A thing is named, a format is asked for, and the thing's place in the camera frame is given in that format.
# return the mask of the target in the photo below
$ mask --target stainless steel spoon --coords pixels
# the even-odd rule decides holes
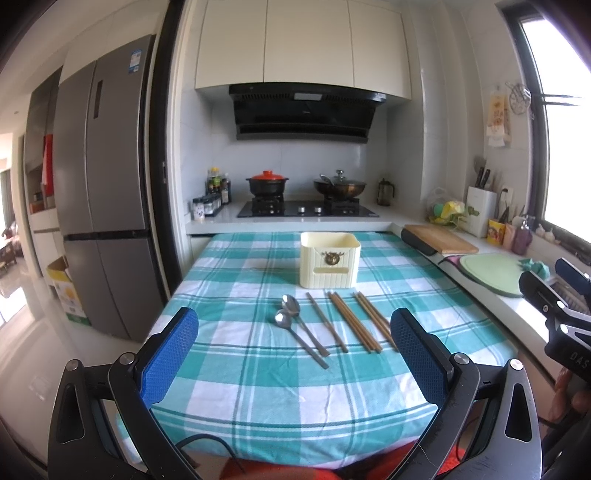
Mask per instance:
[[[330,352],[322,346],[322,344],[316,339],[316,337],[314,335],[312,335],[312,332],[308,329],[308,327],[304,323],[304,320],[301,319],[300,304],[297,302],[297,300],[294,297],[292,297],[291,295],[283,295],[281,297],[281,300],[282,300],[281,304],[282,304],[283,308],[285,310],[287,310],[287,313],[289,313],[292,317],[295,317],[300,321],[300,324],[302,325],[302,327],[304,328],[304,330],[306,331],[306,333],[310,337],[310,340],[312,340],[312,343],[314,344],[316,349],[320,352],[320,354],[322,356],[329,356]]]
[[[310,345],[303,341],[302,338],[291,329],[291,315],[288,311],[283,309],[277,310],[277,313],[275,314],[275,324],[280,328],[289,330],[291,334],[294,336],[294,338],[298,341],[298,343],[306,349],[306,352],[308,352],[312,356],[312,358],[320,364],[322,368],[326,369],[329,367],[328,364],[324,360],[322,360],[318,356],[318,354],[314,350],[312,350],[312,348],[310,348]]]

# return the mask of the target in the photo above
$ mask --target chopsticks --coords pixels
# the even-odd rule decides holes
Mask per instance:
[[[369,318],[373,321],[376,328],[382,333],[385,339],[388,341],[390,345],[398,352],[398,347],[392,336],[390,335],[389,327],[386,318],[378,311],[378,309],[373,306],[373,304],[367,299],[365,295],[361,292],[353,293],[353,297],[359,302],[361,308],[365,310],[365,313],[368,314]]]
[[[335,305],[339,313],[343,316],[346,322],[349,324],[355,335],[365,347],[368,352],[376,351],[380,353],[383,349],[380,344],[371,336],[368,330],[363,326],[361,321],[355,316],[343,299],[338,293],[328,293],[328,296],[332,303]]]
[[[349,349],[345,345],[343,339],[339,336],[339,334],[335,330],[335,327],[330,322],[330,320],[328,318],[326,318],[326,316],[324,315],[324,312],[320,309],[320,306],[316,303],[314,297],[312,295],[310,295],[309,291],[306,292],[306,295],[308,295],[308,298],[312,302],[312,306],[314,307],[314,310],[316,310],[316,313],[318,314],[318,316],[320,317],[320,319],[322,320],[324,325],[326,325],[326,328],[328,328],[330,330],[330,333],[332,333],[333,337],[335,337],[336,342],[340,345],[343,352],[348,353]]]

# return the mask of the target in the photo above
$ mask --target french door refrigerator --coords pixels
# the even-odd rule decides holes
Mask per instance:
[[[143,341],[165,302],[148,214],[146,84],[154,38],[68,77],[54,121],[54,189],[69,273],[90,323]]]

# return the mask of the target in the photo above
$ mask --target wooden cutting board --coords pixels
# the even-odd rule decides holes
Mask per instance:
[[[478,248],[438,225],[404,225],[404,228],[443,255],[477,254]]]

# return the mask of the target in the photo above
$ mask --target checkered tablecloth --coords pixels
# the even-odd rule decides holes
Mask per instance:
[[[406,307],[451,352],[503,365],[515,348],[435,265],[385,233],[355,233],[361,243],[356,289],[389,319]],[[298,285],[299,233],[216,235],[164,309],[152,333],[180,307],[199,315],[199,335],[166,398],[153,406],[174,442],[196,433],[225,439],[242,459],[337,468],[417,437],[436,407],[426,403],[399,353],[351,296],[339,293],[381,341],[367,353],[322,290]],[[309,291],[349,346],[343,353],[322,324]],[[325,345],[323,370],[272,320],[291,294]],[[296,327],[304,339],[306,334]],[[127,438],[127,445],[132,448]],[[210,440],[191,448],[227,455]]]

